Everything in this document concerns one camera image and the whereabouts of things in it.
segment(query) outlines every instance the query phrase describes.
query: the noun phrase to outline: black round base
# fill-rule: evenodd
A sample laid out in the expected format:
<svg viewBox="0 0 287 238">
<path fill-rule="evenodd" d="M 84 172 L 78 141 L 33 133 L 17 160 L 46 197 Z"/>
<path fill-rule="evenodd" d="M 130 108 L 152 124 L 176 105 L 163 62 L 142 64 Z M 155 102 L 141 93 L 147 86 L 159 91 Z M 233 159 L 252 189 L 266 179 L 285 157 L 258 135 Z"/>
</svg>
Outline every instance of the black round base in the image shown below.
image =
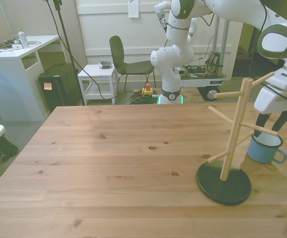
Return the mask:
<svg viewBox="0 0 287 238">
<path fill-rule="evenodd" d="M 251 183 L 246 173 L 231 165 L 228 179 L 222 181 L 223 161 L 217 160 L 202 164 L 196 174 L 199 189 L 209 199 L 223 205 L 238 205 L 251 194 Z"/>
</svg>

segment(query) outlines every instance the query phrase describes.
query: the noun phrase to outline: shoe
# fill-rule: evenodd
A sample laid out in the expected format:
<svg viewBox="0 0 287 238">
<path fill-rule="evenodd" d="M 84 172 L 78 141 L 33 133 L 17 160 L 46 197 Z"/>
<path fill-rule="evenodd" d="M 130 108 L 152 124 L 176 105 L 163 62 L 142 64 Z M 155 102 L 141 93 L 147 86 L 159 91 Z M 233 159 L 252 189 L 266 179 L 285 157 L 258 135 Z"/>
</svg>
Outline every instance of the shoe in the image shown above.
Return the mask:
<svg viewBox="0 0 287 238">
<path fill-rule="evenodd" d="M 10 157 L 19 153 L 19 148 L 8 141 L 4 136 L 0 137 L 0 149 L 2 152 Z"/>
</svg>

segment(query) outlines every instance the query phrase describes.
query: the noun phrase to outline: small device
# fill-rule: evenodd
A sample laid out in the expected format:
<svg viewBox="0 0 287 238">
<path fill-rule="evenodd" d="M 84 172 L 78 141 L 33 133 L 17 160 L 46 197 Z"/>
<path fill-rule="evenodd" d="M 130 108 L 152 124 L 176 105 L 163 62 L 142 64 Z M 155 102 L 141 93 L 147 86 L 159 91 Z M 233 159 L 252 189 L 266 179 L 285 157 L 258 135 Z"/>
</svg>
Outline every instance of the small device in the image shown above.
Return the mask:
<svg viewBox="0 0 287 238">
<path fill-rule="evenodd" d="M 23 49 L 21 44 L 12 44 L 12 48 L 15 49 L 15 50 Z"/>
<path fill-rule="evenodd" d="M 112 67 L 112 65 L 109 61 L 100 61 L 98 65 L 99 65 L 99 68 L 102 68 L 102 69 Z"/>
<path fill-rule="evenodd" d="M 152 95 L 153 94 L 153 88 L 151 88 L 151 84 L 150 83 L 147 83 L 145 85 L 145 87 L 142 89 L 142 97 L 145 96 L 145 95 Z"/>
</svg>

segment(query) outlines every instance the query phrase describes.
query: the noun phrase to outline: wheel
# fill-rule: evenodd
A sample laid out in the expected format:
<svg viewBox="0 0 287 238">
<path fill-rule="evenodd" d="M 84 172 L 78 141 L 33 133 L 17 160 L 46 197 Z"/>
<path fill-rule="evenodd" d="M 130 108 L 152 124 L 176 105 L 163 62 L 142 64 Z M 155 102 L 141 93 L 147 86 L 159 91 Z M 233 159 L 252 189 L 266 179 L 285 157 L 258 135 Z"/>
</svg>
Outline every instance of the wheel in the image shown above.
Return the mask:
<svg viewBox="0 0 287 238">
<path fill-rule="evenodd" d="M 217 98 L 214 98 L 214 94 L 219 92 L 218 87 L 205 87 L 201 95 L 205 101 L 215 101 Z"/>
</svg>

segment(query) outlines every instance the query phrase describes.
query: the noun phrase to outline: black chair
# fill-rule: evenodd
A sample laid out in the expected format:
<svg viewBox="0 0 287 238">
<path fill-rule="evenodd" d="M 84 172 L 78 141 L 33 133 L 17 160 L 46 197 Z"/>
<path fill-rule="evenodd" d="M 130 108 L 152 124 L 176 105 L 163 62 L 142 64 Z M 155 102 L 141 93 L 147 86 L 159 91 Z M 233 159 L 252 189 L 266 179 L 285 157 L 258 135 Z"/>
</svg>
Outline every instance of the black chair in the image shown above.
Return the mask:
<svg viewBox="0 0 287 238">
<path fill-rule="evenodd" d="M 127 83 L 128 75 L 145 75 L 148 81 L 148 77 L 153 73 L 154 85 L 157 87 L 155 82 L 154 67 L 149 60 L 135 62 L 135 63 L 125 63 L 124 62 L 124 51 L 123 44 L 119 36 L 112 36 L 109 39 L 110 49 L 112 51 L 113 62 L 117 72 L 119 73 L 119 78 L 117 82 L 117 89 L 119 87 L 119 81 L 121 76 L 125 75 L 124 89 Z"/>
</svg>

